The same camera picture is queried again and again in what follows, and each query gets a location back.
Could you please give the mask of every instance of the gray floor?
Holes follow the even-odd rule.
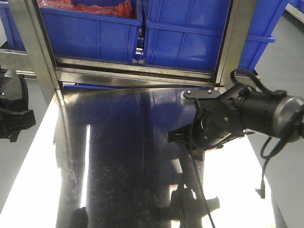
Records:
[[[290,95],[304,97],[304,26],[286,13],[280,19],[274,35],[277,38],[276,43],[267,47],[256,70],[262,77],[262,82],[270,89],[285,89]],[[47,108],[37,82],[31,79],[27,82],[29,107],[35,111],[37,125],[23,131],[17,143],[9,143],[6,140],[0,142],[0,210]],[[256,152],[260,150],[265,139],[266,137],[257,134],[250,137]],[[304,140],[288,145],[288,150],[299,151],[303,147]],[[280,219],[277,228],[285,227],[284,220]]]

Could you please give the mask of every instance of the metal frame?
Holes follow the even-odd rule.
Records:
[[[304,24],[304,13],[299,11],[297,8],[295,8],[291,4],[288,4],[286,6],[286,10]]]
[[[26,52],[0,49],[2,68],[34,74],[47,103],[60,82],[131,87],[211,86],[229,88],[238,67],[257,0],[231,0],[216,72],[128,64],[96,59],[54,58],[36,0],[8,0]]]

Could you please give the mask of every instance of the stainless steel post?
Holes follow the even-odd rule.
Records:
[[[257,0],[231,0],[224,37],[218,57],[214,82],[226,89],[232,87],[230,72],[236,69],[255,12]]]
[[[56,62],[38,3],[36,0],[8,0],[8,3],[44,99],[49,104],[59,84],[55,74]]]

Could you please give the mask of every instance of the metal table surface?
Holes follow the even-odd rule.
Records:
[[[179,212],[170,205],[182,178],[179,158],[188,152],[182,144],[167,143],[167,132],[189,124],[195,114],[194,106],[181,105],[181,91],[55,94],[0,214],[0,227],[179,227]],[[261,167],[248,138],[206,153],[204,161],[198,165],[201,177],[204,168],[206,198],[218,196],[221,204],[212,212],[217,228],[274,227],[269,187],[265,200],[255,193]],[[183,199],[193,217],[199,207],[195,198]],[[200,220],[211,227],[208,216]]]

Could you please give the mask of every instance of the robotic arm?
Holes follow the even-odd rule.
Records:
[[[250,77],[260,91],[238,82],[237,72]],[[288,96],[283,90],[268,90],[246,69],[236,69],[230,76],[235,85],[221,95],[214,90],[188,90],[182,93],[182,102],[195,104],[197,113],[191,124],[168,132],[168,142],[185,144],[190,149],[190,155],[199,159],[203,151],[219,148],[245,134],[268,135],[261,151],[265,159],[261,189],[256,190],[264,199],[264,174],[269,160],[288,142],[304,137],[304,99]],[[273,137],[280,141],[269,155],[264,155]]]

